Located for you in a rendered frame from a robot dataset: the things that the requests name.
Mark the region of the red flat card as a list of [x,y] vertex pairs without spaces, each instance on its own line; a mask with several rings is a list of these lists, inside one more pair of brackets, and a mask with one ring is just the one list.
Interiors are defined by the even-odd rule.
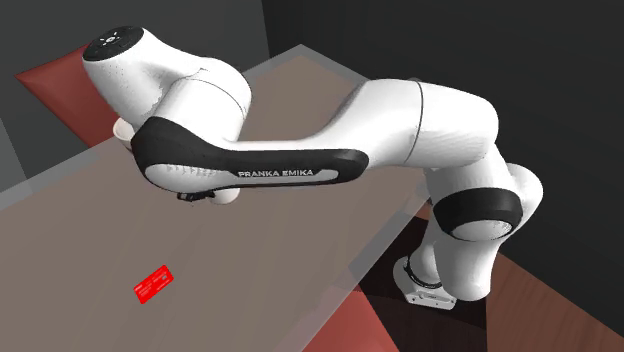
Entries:
[[141,304],[145,304],[153,296],[174,280],[169,268],[162,265],[148,277],[134,286],[134,293]]

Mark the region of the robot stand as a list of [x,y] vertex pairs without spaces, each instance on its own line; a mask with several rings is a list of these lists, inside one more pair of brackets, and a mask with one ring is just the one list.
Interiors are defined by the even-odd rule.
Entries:
[[487,352],[484,299],[459,301],[451,310],[413,305],[393,280],[394,264],[420,244],[426,225],[426,220],[412,218],[360,287],[399,352]]

